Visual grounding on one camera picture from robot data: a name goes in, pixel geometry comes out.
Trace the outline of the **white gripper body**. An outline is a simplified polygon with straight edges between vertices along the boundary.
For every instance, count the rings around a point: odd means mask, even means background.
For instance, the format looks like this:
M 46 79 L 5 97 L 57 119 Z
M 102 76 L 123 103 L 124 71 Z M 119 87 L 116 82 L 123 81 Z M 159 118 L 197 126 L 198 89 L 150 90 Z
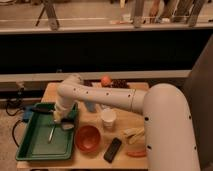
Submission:
M 55 123 L 60 123 L 63 119 L 68 117 L 69 112 L 72 110 L 74 104 L 64 104 L 56 102 L 54 106 L 53 118 Z

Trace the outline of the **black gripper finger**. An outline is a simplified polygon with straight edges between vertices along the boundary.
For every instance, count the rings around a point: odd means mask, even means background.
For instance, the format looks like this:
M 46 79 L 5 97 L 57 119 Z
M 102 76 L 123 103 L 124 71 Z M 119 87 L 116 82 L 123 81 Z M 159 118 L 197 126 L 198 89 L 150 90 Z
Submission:
M 74 128 L 74 120 L 73 119 L 63 119 L 60 123 L 60 127 L 62 130 L 71 130 Z

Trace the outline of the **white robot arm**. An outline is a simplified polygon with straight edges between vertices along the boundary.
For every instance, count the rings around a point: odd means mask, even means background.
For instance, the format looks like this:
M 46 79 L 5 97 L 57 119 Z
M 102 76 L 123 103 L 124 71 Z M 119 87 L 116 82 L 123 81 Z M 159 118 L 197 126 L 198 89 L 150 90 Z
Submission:
M 90 87 L 72 74 L 57 87 L 54 121 L 66 118 L 77 100 L 143 115 L 149 171 L 201 171 L 189 105 L 175 86 L 160 83 L 146 91 Z

